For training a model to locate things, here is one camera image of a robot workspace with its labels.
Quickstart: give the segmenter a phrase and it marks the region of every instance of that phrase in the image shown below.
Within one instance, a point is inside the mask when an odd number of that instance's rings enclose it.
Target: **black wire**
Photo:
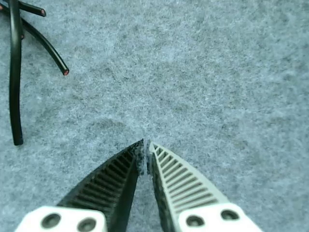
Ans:
[[[2,12],[9,14],[9,9],[6,6],[2,5],[1,3],[0,3],[0,6],[3,7]],[[65,62],[63,61],[59,53],[51,45],[51,43],[38,30],[36,30],[30,23],[28,23],[23,18],[21,18],[21,20],[22,20],[24,29],[26,29],[31,35],[33,35],[33,37],[35,37],[44,46],[44,48],[48,51],[48,53],[54,59],[57,66],[60,68],[62,74],[65,76],[68,75],[69,69],[67,65],[65,64]]]
[[[11,19],[10,116],[14,145],[23,144],[19,112],[21,25],[17,0],[9,0]]]
[[[42,17],[46,16],[46,11],[43,8],[30,5],[30,4],[22,2],[22,1],[19,1],[19,9],[23,10],[23,11],[27,11],[27,12],[35,14],[35,15],[42,16]]]

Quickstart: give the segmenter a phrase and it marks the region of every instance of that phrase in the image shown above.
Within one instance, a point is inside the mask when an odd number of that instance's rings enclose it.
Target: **cut cable end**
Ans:
[[[42,14],[43,17],[45,17],[46,16],[46,11],[44,9],[41,9],[41,14]]]
[[[63,75],[66,76],[66,75],[69,74],[69,72],[70,72],[70,71],[69,71],[68,69],[66,69],[66,70],[63,72]]]

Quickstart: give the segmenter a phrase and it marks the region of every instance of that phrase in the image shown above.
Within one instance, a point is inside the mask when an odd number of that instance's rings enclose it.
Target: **gray carpet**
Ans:
[[[0,14],[0,231],[56,204],[144,138],[174,151],[269,232],[309,231],[308,0],[29,0],[12,142],[9,19]],[[128,232],[159,232],[138,181]]]

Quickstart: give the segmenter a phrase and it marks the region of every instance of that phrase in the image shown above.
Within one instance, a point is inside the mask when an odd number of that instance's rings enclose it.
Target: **fabric surface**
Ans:
[[[29,0],[70,68],[22,42],[24,144],[12,141],[0,13],[0,231],[55,205],[144,138],[198,168],[264,231],[309,228],[308,0]],[[143,176],[128,232],[161,231]]]

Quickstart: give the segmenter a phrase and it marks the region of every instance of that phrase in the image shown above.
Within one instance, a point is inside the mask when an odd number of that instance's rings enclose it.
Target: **ribbed gripper pad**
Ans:
[[[109,231],[126,231],[142,151],[143,140],[114,155],[72,189],[58,206],[99,210],[106,217]]]
[[[178,218],[184,210],[229,202],[210,180],[173,152],[155,143],[150,143],[149,151],[147,166],[165,232],[179,231]]]

